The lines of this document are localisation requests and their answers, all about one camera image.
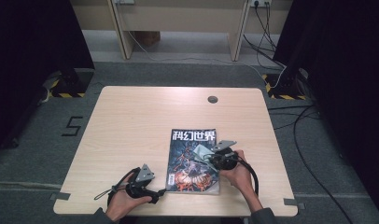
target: person's left hand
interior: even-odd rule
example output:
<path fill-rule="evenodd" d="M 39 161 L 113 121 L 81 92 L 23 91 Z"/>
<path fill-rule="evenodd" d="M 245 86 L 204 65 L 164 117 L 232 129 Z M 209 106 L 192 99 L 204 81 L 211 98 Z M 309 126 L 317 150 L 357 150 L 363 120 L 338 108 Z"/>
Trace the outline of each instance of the person's left hand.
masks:
<path fill-rule="evenodd" d="M 124 182 L 127 182 L 132 175 L 125 178 Z M 134 199 L 126 193 L 124 186 L 114 194 L 110 204 L 107 207 L 105 214 L 114 222 L 125 217 L 132 209 L 143 203 L 149 203 L 152 200 L 151 197 L 145 196 Z"/>

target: hand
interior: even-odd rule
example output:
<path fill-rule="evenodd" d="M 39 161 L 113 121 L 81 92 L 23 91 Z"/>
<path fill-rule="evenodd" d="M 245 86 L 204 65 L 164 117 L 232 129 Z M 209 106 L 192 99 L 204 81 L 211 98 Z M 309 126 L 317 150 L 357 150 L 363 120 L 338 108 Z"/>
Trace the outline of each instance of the hand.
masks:
<path fill-rule="evenodd" d="M 246 161 L 243 150 L 236 150 L 236 152 L 238 153 L 238 156 L 243 159 L 243 161 Z M 245 197 L 251 212 L 262 209 L 259 197 L 253 189 L 251 174 L 247 168 L 244 167 L 244 165 L 238 162 L 235 168 L 231 170 L 221 170 L 219 173 L 222 176 L 225 176 L 231 182 L 231 185 L 239 189 Z"/>
<path fill-rule="evenodd" d="M 129 178 L 133 174 L 129 175 L 124 179 L 123 182 L 128 182 Z M 135 207 L 143 203 L 149 203 L 152 200 L 151 197 L 141 197 L 134 199 L 126 193 L 126 190 L 123 187 L 119 188 L 119 190 L 114 194 L 111 202 L 105 211 L 105 214 L 114 222 L 120 220 L 125 217 L 130 211 L 132 211 Z"/>

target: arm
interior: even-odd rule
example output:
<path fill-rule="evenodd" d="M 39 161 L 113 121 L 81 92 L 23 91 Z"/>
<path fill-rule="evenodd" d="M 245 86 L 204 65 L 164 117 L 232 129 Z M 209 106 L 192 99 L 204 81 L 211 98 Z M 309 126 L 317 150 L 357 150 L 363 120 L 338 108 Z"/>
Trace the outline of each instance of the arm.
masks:
<path fill-rule="evenodd" d="M 237 150 L 237 153 L 240 158 L 246 161 L 245 153 L 243 150 Z M 231 182 L 231 184 L 239 189 L 239 191 L 245 197 L 248 208 L 251 212 L 251 219 L 253 223 L 277 223 L 272 210 L 270 208 L 262 207 L 259 196 L 253 190 L 253 185 L 251 183 L 251 174 L 244 167 L 244 165 L 238 162 L 236 167 L 232 170 L 221 170 L 219 173 L 222 176 L 225 176 Z"/>
<path fill-rule="evenodd" d="M 127 182 L 131 176 L 132 175 L 129 175 L 123 182 Z M 114 197 L 111 199 L 111 202 L 108 205 L 105 213 L 103 212 L 102 208 L 99 208 L 93 214 L 88 224 L 115 223 L 116 221 L 125 217 L 138 205 L 149 203 L 151 200 L 152 198 L 149 196 L 134 199 L 126 193 L 124 187 L 119 188 L 117 193 L 115 193 Z"/>

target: barcode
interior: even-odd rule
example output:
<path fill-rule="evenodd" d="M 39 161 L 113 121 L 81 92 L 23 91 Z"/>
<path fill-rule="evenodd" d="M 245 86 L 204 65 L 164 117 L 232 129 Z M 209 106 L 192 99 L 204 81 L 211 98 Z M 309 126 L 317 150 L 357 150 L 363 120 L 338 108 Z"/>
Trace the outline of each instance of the barcode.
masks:
<path fill-rule="evenodd" d="M 174 185 L 175 184 L 175 174 L 169 174 L 169 180 L 167 181 L 168 185 Z"/>

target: yellow and black hazard tape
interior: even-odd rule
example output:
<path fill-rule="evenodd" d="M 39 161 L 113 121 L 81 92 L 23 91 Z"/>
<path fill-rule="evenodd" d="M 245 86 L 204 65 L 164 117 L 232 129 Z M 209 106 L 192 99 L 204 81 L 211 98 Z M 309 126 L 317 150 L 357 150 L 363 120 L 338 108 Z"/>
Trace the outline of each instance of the yellow and black hazard tape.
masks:
<path fill-rule="evenodd" d="M 74 97 L 84 97 L 85 92 L 58 92 L 57 87 L 59 84 L 59 79 L 54 81 L 49 89 L 49 97 L 59 97 L 59 98 L 74 98 Z"/>
<path fill-rule="evenodd" d="M 305 96 L 303 94 L 282 94 L 274 92 L 274 88 L 271 87 L 271 84 L 267 81 L 267 75 L 263 75 L 262 78 L 265 80 L 265 89 L 269 97 L 272 99 L 284 99 L 284 100 L 304 100 Z"/>

